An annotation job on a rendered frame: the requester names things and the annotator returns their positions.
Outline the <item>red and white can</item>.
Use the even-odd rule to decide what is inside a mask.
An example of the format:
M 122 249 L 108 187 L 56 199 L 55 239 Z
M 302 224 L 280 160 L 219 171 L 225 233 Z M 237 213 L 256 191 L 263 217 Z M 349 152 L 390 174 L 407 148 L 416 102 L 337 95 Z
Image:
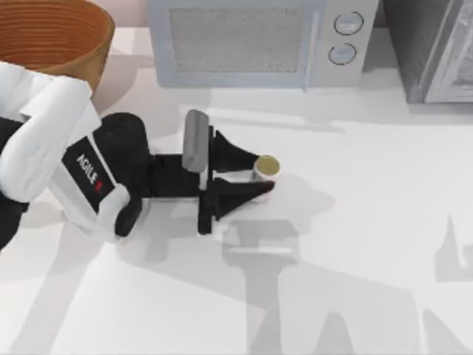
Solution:
M 274 156 L 261 155 L 253 165 L 250 182 L 271 182 L 275 187 L 280 170 L 280 162 Z

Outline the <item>pale grey rounded box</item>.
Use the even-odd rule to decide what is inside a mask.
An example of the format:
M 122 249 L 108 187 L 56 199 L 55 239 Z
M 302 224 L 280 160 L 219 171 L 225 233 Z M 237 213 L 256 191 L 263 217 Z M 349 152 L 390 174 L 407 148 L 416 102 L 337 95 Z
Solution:
M 209 117 L 197 109 L 186 114 L 183 136 L 183 168 L 202 173 L 208 165 Z

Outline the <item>microwave oven door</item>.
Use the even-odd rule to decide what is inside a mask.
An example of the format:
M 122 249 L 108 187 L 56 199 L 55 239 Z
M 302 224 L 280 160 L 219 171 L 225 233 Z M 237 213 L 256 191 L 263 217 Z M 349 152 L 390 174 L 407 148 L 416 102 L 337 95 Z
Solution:
M 319 0 L 146 0 L 157 80 L 176 88 L 307 88 Z

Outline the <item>pale microwave oven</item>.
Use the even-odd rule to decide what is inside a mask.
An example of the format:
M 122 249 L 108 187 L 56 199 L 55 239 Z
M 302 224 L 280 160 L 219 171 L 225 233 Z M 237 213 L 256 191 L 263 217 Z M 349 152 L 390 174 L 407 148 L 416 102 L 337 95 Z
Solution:
M 319 1 L 324 9 L 318 23 L 309 89 L 354 87 L 361 78 L 379 0 Z M 339 35 L 333 26 L 336 17 L 352 11 L 362 14 L 364 26 L 355 35 Z M 350 64 L 336 66 L 328 59 L 328 52 L 332 47 L 343 43 L 352 44 L 357 49 L 357 56 Z

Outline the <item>grey cabinet door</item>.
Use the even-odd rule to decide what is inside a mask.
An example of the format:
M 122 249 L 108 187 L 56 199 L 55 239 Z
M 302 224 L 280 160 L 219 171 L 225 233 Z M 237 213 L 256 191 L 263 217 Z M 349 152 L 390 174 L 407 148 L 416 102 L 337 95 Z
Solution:
M 425 102 L 473 104 L 473 0 L 449 2 L 433 64 Z

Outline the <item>brown wooden basket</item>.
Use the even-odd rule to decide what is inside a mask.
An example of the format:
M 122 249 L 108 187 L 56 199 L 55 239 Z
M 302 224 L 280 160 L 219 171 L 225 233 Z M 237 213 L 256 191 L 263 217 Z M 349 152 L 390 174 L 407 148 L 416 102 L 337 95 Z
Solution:
M 115 34 L 90 0 L 0 0 L 0 61 L 50 75 L 101 81 Z

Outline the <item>round microwave knob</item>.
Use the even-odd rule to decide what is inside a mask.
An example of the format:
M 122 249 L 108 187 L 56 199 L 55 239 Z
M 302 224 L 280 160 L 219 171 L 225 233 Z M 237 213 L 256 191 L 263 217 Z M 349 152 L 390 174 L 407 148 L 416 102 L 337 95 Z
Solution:
M 328 52 L 328 59 L 336 66 L 350 64 L 357 56 L 357 49 L 349 43 L 332 47 Z
M 343 36 L 352 36 L 364 26 L 362 14 L 356 11 L 338 15 L 334 21 L 334 30 Z

